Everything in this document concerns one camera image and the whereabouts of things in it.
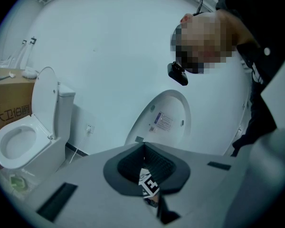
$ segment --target cable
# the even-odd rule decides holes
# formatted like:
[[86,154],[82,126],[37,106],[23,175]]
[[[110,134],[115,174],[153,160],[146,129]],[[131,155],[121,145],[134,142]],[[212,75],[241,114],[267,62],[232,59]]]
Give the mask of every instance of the cable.
[[194,16],[201,13],[201,12],[200,12],[200,9],[201,9],[201,6],[202,6],[202,5],[203,5],[203,0],[199,0],[199,6],[198,6],[198,9],[196,10],[196,13],[193,14]]
[[81,140],[80,144],[79,144],[79,145],[78,145],[78,147],[76,148],[76,151],[75,151],[75,153],[73,154],[73,156],[72,156],[72,158],[71,158],[71,160],[70,160],[70,163],[72,162],[72,160],[73,160],[74,156],[75,156],[75,155],[76,155],[76,153],[77,153],[77,150],[79,149],[79,147],[80,147],[81,143],[85,140],[85,138],[87,137],[87,135],[88,135],[88,132],[87,132],[87,133],[85,133],[85,135],[84,135],[83,139]]

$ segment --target cardboard box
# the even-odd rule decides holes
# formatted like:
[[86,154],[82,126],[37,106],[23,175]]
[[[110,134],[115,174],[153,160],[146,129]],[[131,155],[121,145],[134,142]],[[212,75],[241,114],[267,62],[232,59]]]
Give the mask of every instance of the cardboard box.
[[7,76],[9,72],[16,75],[14,78],[9,77],[0,81],[0,129],[32,114],[31,102],[35,80],[22,77],[22,71],[0,68],[0,76]]

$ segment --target label sticker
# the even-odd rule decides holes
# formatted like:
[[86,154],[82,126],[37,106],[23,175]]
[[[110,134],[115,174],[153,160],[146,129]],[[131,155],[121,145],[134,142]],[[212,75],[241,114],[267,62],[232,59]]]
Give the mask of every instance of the label sticker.
[[173,119],[167,116],[166,114],[159,112],[154,123],[160,129],[163,129],[169,132],[171,130]]
[[156,127],[153,127],[153,126],[149,129],[149,131],[150,131],[150,132],[153,132],[153,133],[156,133],[156,130],[157,130],[157,128],[156,128]]

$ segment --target curved white panel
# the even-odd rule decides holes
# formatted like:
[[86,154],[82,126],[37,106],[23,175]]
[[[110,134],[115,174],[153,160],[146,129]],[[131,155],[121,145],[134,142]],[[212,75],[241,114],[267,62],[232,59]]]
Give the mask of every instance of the curved white panel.
[[58,81],[54,70],[45,67],[38,75],[32,96],[32,112],[43,124],[43,126],[53,134],[54,117],[58,95]]
[[174,147],[184,137],[189,137],[190,130],[191,113],[186,98],[176,90],[167,90],[145,107],[125,145],[152,142]]

